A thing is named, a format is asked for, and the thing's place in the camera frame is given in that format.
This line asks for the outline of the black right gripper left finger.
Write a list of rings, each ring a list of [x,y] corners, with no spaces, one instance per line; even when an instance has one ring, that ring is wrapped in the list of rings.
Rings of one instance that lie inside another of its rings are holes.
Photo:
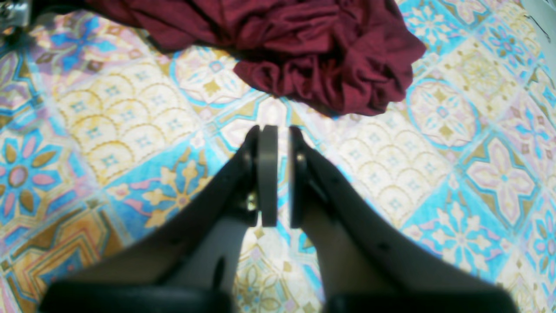
[[[254,126],[235,155],[169,222],[58,279],[41,313],[235,313],[246,231],[277,223],[278,127]]]

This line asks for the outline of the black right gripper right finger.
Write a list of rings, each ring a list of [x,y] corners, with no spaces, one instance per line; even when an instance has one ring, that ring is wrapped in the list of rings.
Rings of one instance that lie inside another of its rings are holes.
[[[290,225],[316,249],[324,313],[516,313],[507,291],[393,228],[298,127],[289,156]]]

